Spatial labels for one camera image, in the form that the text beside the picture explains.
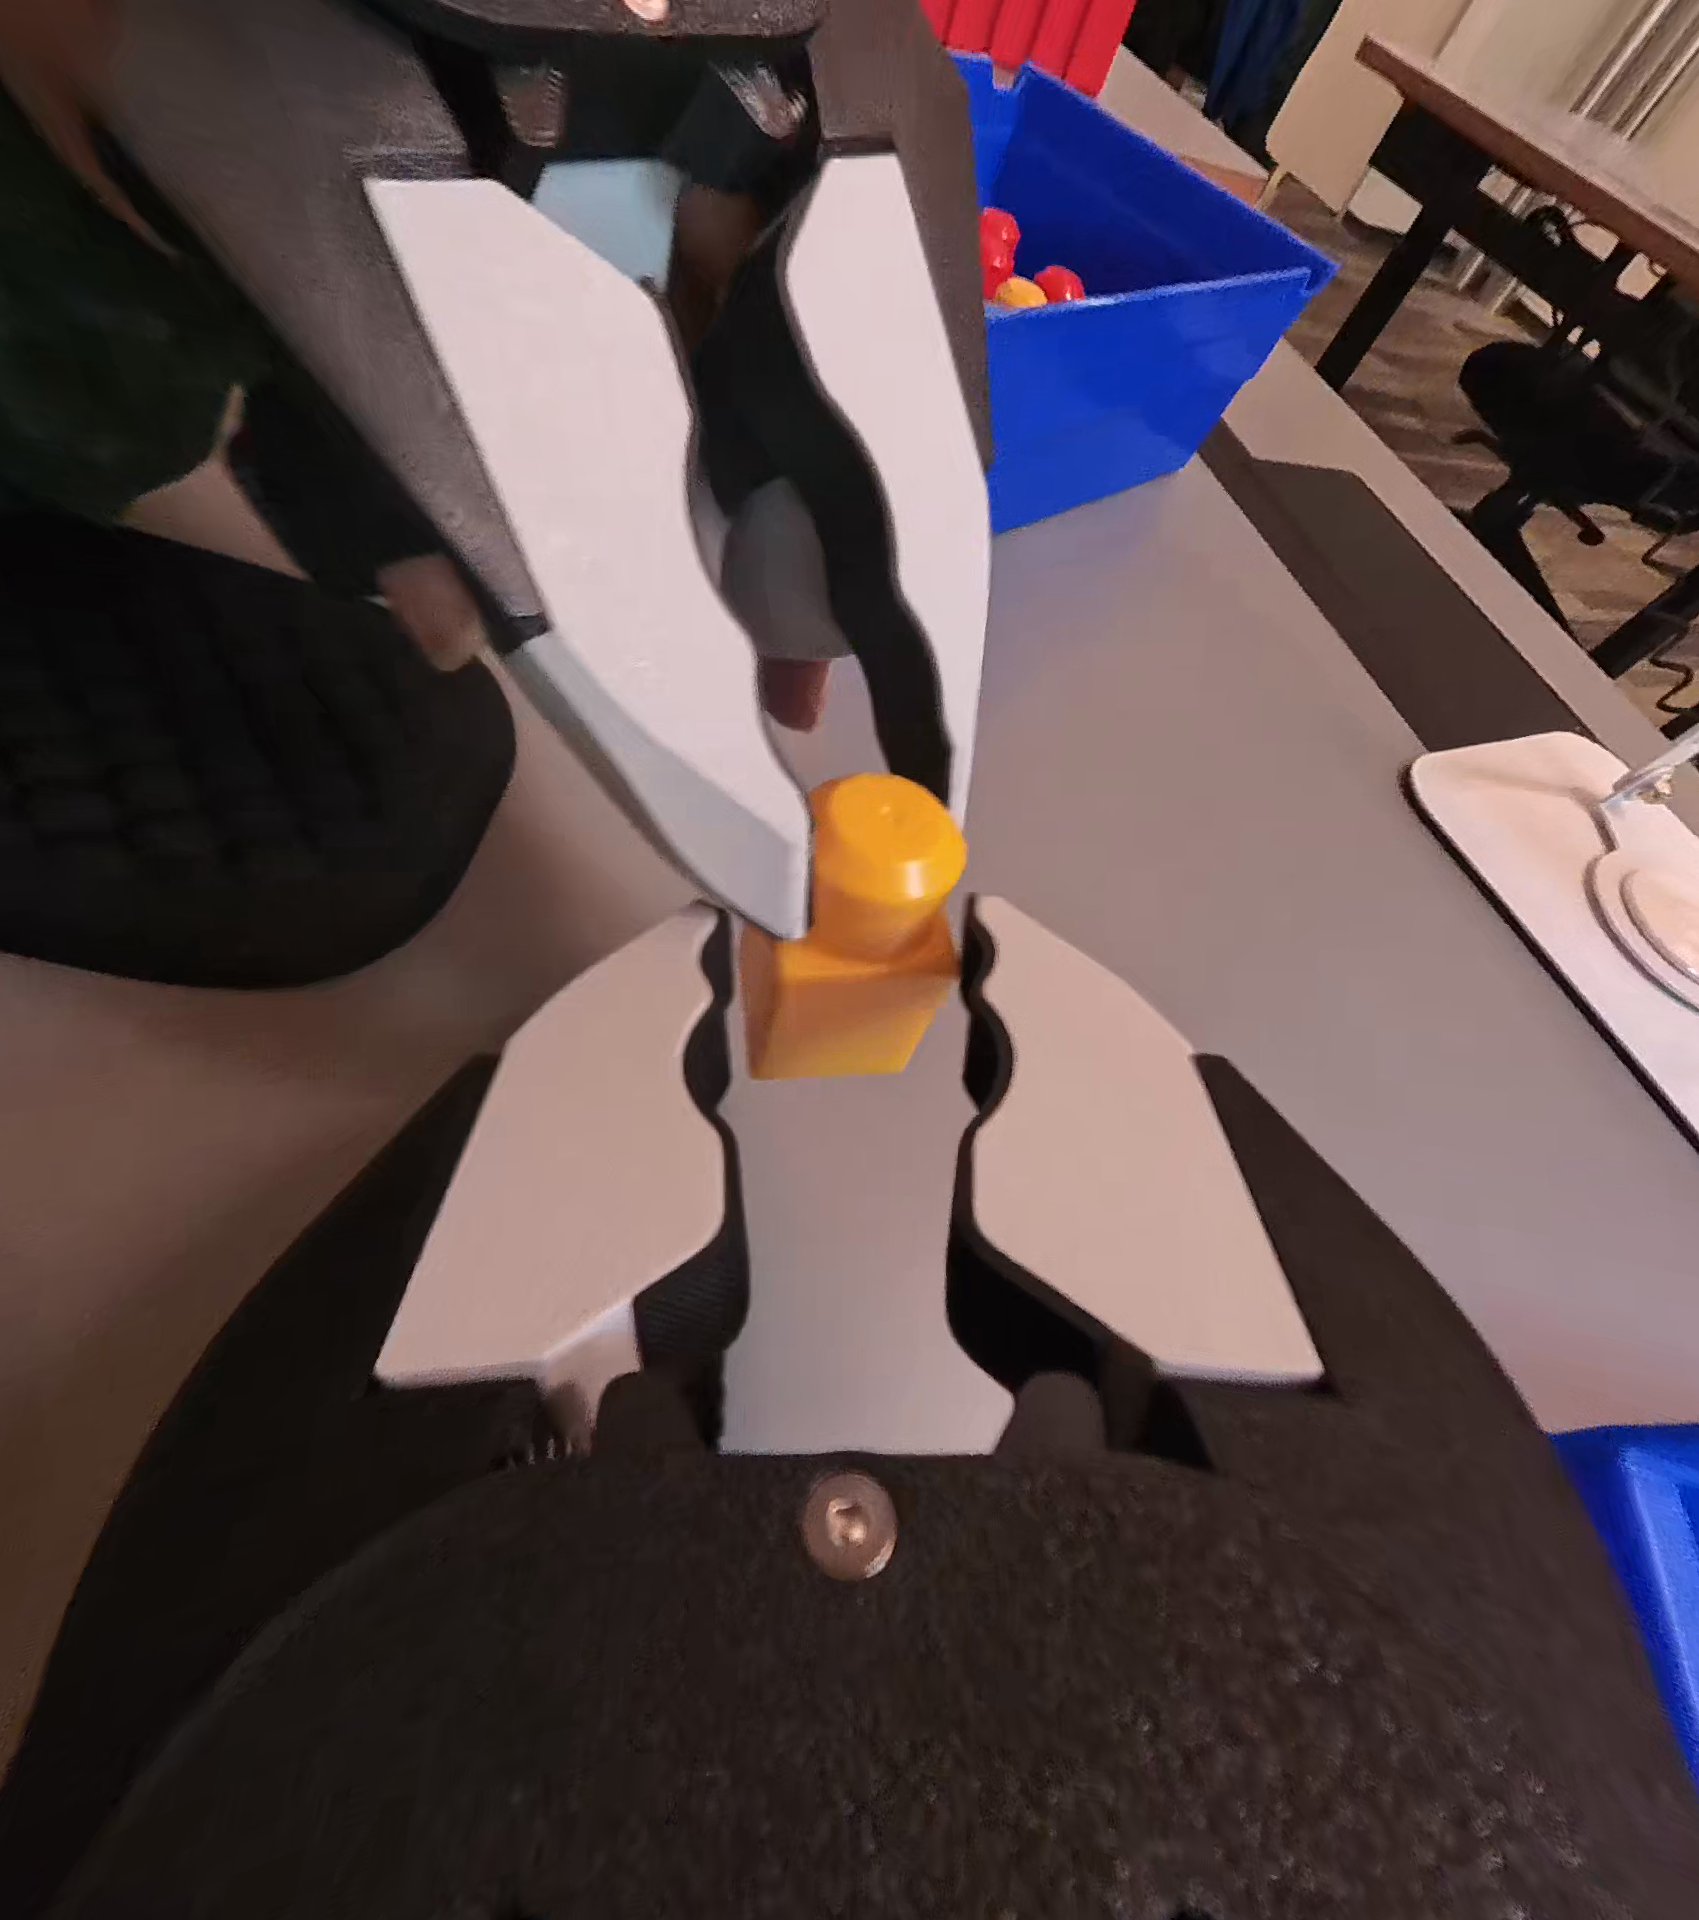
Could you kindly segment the red plastic bin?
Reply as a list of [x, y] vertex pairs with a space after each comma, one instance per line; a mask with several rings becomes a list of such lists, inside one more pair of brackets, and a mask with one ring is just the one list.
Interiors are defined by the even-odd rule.
[[987, 58], [997, 70], [1035, 66], [1097, 99], [1137, 3], [919, 3], [933, 36], [951, 55]]

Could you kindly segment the blue jacket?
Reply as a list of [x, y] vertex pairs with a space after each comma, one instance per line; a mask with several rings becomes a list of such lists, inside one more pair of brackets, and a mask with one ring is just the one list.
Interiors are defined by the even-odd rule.
[[1203, 94], [1207, 118], [1229, 127], [1267, 107], [1303, 10], [1303, 3], [1223, 7]]

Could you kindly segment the black office chair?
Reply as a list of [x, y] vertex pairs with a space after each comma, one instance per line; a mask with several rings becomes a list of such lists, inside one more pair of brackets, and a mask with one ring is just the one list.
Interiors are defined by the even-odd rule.
[[1699, 533], [1699, 431], [1630, 415], [1592, 358], [1492, 343], [1465, 358], [1459, 391], [1479, 424], [1457, 443], [1484, 446], [1502, 479], [1457, 519], [1564, 633], [1572, 625], [1526, 543], [1534, 514], [1570, 521], [1586, 546], [1602, 543], [1592, 507], [1662, 540]]

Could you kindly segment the wooden background desk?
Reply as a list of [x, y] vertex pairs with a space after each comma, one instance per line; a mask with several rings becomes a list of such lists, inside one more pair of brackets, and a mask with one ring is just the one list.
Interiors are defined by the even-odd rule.
[[1594, 361], [1636, 418], [1699, 431], [1699, 224], [1650, 195], [1628, 146], [1492, 104], [1375, 36], [1357, 62], [1397, 94], [1375, 162], [1417, 214], [1317, 358], [1321, 381], [1343, 389], [1455, 237], [1548, 303], [1536, 346]]

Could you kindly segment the yellow mega block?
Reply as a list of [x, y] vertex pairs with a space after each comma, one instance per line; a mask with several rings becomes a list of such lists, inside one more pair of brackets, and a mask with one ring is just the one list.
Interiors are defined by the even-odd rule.
[[747, 1072], [757, 1083], [909, 1066], [959, 972], [949, 906], [965, 841], [929, 791], [895, 774], [809, 797], [811, 925], [749, 929], [739, 950]]

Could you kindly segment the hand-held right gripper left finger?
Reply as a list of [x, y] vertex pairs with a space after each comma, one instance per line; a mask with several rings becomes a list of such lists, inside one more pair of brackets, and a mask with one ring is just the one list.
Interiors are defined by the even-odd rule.
[[725, 917], [691, 905], [503, 1047], [375, 1361], [385, 1388], [529, 1382], [569, 1451], [613, 1380], [669, 1378], [705, 1437], [749, 1304]]

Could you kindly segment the white wall pipes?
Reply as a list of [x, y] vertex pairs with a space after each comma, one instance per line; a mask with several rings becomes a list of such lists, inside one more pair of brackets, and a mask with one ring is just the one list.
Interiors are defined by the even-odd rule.
[[1699, 3], [1628, 5], [1572, 92], [1566, 114], [1632, 138], [1699, 69]]

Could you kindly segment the white document stand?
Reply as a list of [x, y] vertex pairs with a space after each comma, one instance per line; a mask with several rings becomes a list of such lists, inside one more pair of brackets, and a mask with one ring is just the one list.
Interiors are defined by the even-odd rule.
[[1427, 752], [1425, 825], [1699, 1153], [1699, 834], [1672, 810], [1699, 724], [1626, 769], [1572, 733]]

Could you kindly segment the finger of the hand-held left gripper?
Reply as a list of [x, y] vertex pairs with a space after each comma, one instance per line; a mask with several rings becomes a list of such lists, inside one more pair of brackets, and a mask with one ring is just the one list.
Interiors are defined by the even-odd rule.
[[501, 182], [365, 192], [543, 608], [525, 688], [705, 897], [799, 936], [807, 802], [699, 544], [667, 313]]
[[797, 489], [891, 772], [965, 822], [991, 589], [979, 449], [901, 162], [827, 159], [781, 248], [819, 403]]

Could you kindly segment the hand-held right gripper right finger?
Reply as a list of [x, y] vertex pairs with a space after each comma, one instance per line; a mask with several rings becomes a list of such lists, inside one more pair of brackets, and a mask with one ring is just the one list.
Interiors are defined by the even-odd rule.
[[1325, 1365], [1201, 1057], [1119, 974], [993, 894], [965, 905], [947, 1320], [1019, 1399], [1079, 1380], [1113, 1446], [1189, 1384], [1305, 1393]]

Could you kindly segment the person's left hand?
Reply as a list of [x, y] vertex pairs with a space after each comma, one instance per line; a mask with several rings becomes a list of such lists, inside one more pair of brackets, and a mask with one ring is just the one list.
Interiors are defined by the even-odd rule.
[[[765, 224], [751, 195], [699, 186], [663, 160], [555, 165], [533, 205], [623, 276], [659, 284], [687, 349], [711, 329]], [[485, 651], [477, 601], [443, 554], [381, 566], [377, 601], [439, 670]]]

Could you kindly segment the grey table with wooden edge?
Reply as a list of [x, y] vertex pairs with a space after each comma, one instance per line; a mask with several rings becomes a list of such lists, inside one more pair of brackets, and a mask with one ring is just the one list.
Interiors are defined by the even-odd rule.
[[1265, 205], [1267, 168], [1125, 46], [1115, 51], [1099, 104], [1211, 185], [1245, 205]]

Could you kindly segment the group of mega blocks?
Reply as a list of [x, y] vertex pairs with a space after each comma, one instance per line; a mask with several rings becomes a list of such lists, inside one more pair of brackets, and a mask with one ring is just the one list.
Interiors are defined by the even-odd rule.
[[1085, 282], [1071, 267], [1047, 263], [1035, 268], [1021, 263], [1023, 235], [1009, 210], [981, 207], [977, 235], [981, 288], [991, 310], [1021, 315], [1087, 299]]

